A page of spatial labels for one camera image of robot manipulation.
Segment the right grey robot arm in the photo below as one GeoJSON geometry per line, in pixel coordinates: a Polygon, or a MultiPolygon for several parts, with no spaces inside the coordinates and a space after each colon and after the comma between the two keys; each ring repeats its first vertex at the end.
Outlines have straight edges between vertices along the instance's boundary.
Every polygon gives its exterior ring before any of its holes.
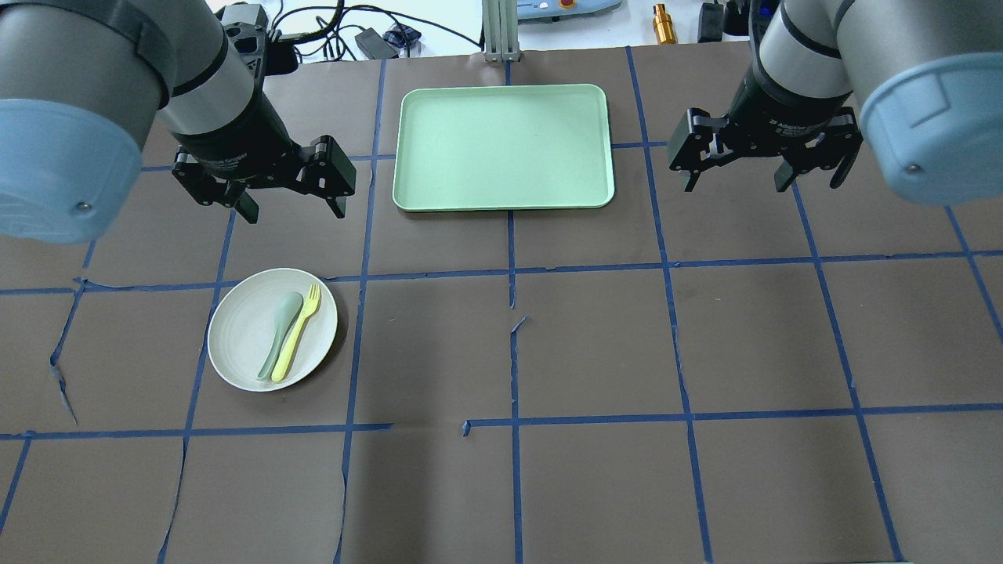
{"type": "Polygon", "coordinates": [[[899,197],[956,206],[1002,190],[999,1],[752,1],[751,60],[730,110],[689,108],[668,143],[686,178],[738,158],[781,160],[775,190],[864,143],[899,197]]]}

